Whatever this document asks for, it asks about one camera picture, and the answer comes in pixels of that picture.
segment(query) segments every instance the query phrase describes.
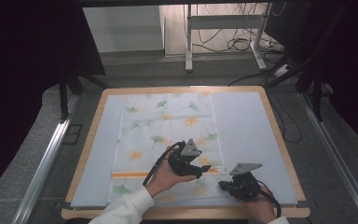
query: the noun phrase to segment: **white sleeve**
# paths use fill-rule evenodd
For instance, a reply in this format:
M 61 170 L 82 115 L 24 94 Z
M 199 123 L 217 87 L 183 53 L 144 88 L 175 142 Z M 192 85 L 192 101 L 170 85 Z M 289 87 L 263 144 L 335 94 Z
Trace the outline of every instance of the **white sleeve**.
M 133 193 L 123 194 L 111 202 L 89 224 L 139 224 L 142 221 L 142 214 L 154 203 L 149 192 L 141 186 Z
M 268 224 L 289 224 L 286 217 L 278 217 L 277 219 L 269 222 Z

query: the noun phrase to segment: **table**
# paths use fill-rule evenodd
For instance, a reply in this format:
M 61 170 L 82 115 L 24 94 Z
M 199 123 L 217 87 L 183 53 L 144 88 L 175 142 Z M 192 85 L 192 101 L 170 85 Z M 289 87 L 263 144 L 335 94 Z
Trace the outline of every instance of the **table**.
M 94 119 L 91 123 L 89 135 L 87 137 L 83 152 L 79 159 L 76 172 L 69 188 L 66 202 L 71 202 L 74 198 L 76 188 L 79 184 L 80 178 L 85 170 L 87 159 L 90 154 L 92 143 L 103 114 L 103 107 L 108 95 L 114 94 L 151 94 L 151 93 L 169 93 L 169 92 L 247 92 L 257 91 L 261 97 L 263 106 L 266 109 L 269 123 L 271 125 L 273 134 L 276 138 L 279 150 L 281 152 L 284 164 L 290 176 L 290 180 L 295 190 L 297 200 L 300 202 L 296 206 L 285 206 L 282 208 L 282 215 L 287 217 L 307 217 L 310 214 L 310 209 L 306 204 L 306 198 L 300 186 L 296 171 L 291 162 L 287 148 L 283 142 L 281 132 L 279 130 L 276 119 L 274 118 L 269 100 L 263 88 L 261 87 L 167 87 L 167 88 L 131 88 L 131 89 L 109 89 L 103 92 L 100 103 L 96 110 Z M 102 210 L 70 210 L 62 209 L 62 217 L 65 219 L 74 217 L 97 217 Z M 160 207 L 149 208 L 143 216 L 144 219 L 246 219 L 251 218 L 249 211 L 243 206 L 229 206 L 229 207 Z

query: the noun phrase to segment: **person's left hand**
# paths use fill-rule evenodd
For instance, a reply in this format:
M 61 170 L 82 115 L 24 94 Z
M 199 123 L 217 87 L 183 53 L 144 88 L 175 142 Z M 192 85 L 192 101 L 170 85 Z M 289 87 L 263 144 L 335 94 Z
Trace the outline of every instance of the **person's left hand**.
M 166 158 L 159 165 L 158 169 L 150 180 L 150 182 L 146 185 L 146 189 L 149 192 L 150 196 L 154 197 L 161 193 L 164 190 L 172 188 L 175 184 L 180 182 L 188 182 L 196 179 L 195 175 L 177 175 L 168 164 L 168 158 L 170 157 L 171 152 L 166 156 Z

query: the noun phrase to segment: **person's right hand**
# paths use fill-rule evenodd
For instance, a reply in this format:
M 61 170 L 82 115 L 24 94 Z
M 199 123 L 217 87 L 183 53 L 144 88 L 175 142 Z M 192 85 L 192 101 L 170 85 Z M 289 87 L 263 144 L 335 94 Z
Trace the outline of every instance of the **person's right hand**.
M 261 189 L 270 194 L 266 187 L 261 186 Z M 261 223 L 269 223 L 276 219 L 272 202 L 261 194 L 258 194 L 256 198 L 247 202 L 237 198 L 235 200 L 249 208 L 252 216 Z

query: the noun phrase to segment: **metal frame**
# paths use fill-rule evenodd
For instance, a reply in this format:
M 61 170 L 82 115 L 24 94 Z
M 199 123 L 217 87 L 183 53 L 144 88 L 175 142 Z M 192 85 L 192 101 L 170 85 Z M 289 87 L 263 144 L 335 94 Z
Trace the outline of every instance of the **metal frame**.
M 257 29 L 255 41 L 252 41 L 250 46 L 260 71 L 266 71 L 267 67 L 258 45 L 266 25 L 269 7 L 270 3 L 267 3 L 266 10 L 261 15 L 192 16 L 191 5 L 187 5 L 186 71 L 193 71 L 191 31 L 208 29 Z
M 318 118 L 313 113 L 312 103 L 308 95 L 306 93 L 299 93 L 298 97 L 300 98 L 301 103 L 305 107 L 316 132 L 319 134 L 319 137 L 324 143 L 324 147 L 326 148 L 331 161 L 336 166 L 336 169 L 339 175 L 341 176 L 342 182 L 344 183 L 345 187 L 347 188 L 354 203 L 358 208 L 358 183 L 356 179 L 354 178 L 353 174 L 348 168 L 346 162 L 342 159 L 338 148 L 334 144 L 328 131 L 325 129 L 324 124 L 321 121 L 319 121 Z
M 46 152 L 43 155 L 43 158 L 39 163 L 39 166 L 37 167 L 34 177 L 27 191 L 25 192 L 21 204 L 11 223 L 21 224 L 21 223 L 26 223 L 28 221 L 28 218 L 30 217 L 32 210 L 34 209 L 34 204 L 36 203 L 40 191 L 43 188 L 43 185 L 45 184 L 46 178 L 48 177 L 48 173 L 50 171 L 51 165 L 54 162 L 55 156 L 60 147 L 65 132 L 68 128 L 68 125 L 71 121 L 73 113 L 75 112 L 78 98 L 79 97 L 77 95 L 72 96 L 69 102 L 69 109 L 68 109 L 69 114 L 67 120 L 58 124 L 48 144 L 48 148 L 46 149 Z

